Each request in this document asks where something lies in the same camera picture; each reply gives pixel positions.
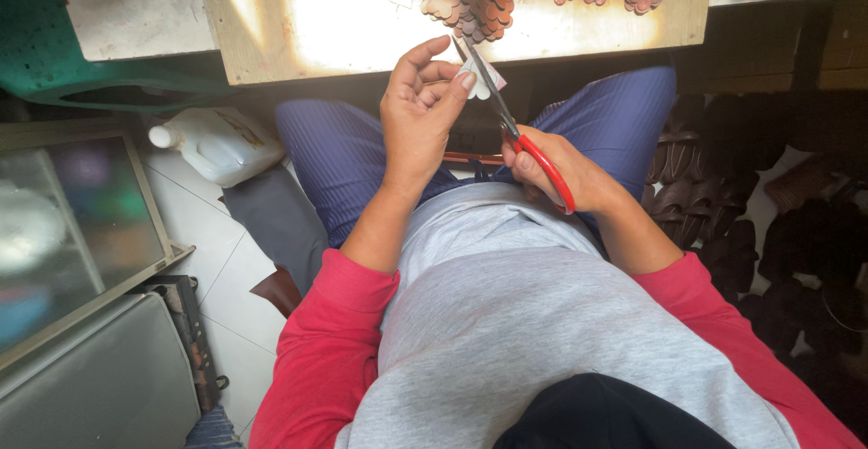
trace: white plastic jug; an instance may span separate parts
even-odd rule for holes
[[[283,145],[237,109],[186,109],[147,137],[157,147],[178,149],[206,180],[232,188],[274,166]]]

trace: red scissors handle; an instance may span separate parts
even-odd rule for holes
[[[555,206],[558,210],[568,215],[573,214],[576,211],[576,201],[573,199],[573,194],[570,192],[570,187],[567,186],[567,181],[563,179],[561,176],[561,172],[557,170],[555,167],[555,163],[548,160],[548,156],[543,154],[537,144],[535,144],[527,135],[521,135],[518,137],[518,141],[513,141],[506,134],[504,135],[506,139],[512,142],[512,149],[516,154],[522,152],[523,148],[525,151],[528,151],[530,154],[542,167],[542,170],[546,173],[548,178],[552,183],[555,184],[555,189],[563,199],[563,207],[558,205]]]

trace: fingernail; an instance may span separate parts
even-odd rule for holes
[[[516,159],[518,159],[519,169],[521,169],[522,171],[528,171],[530,169],[530,165],[532,163],[530,162],[530,156],[529,155],[520,154],[520,155],[518,155],[518,157]]]
[[[476,84],[476,73],[470,71],[466,73],[464,79],[461,80],[461,87],[470,91],[473,88],[473,85]]]

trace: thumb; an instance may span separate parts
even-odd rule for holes
[[[515,166],[512,167],[512,171],[517,180],[536,185],[548,195],[548,198],[563,206],[563,199],[555,188],[555,184],[551,182],[533,156],[524,151],[515,155]]]
[[[429,114],[434,113],[433,116],[439,121],[455,122],[475,84],[476,73],[473,71],[458,75],[449,83],[440,100],[431,107]]]

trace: gray sweatshirt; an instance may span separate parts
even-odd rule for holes
[[[544,201],[480,183],[413,214],[379,378],[335,447],[487,449],[540,390],[586,372],[666,399],[741,449],[798,447],[721,352]]]

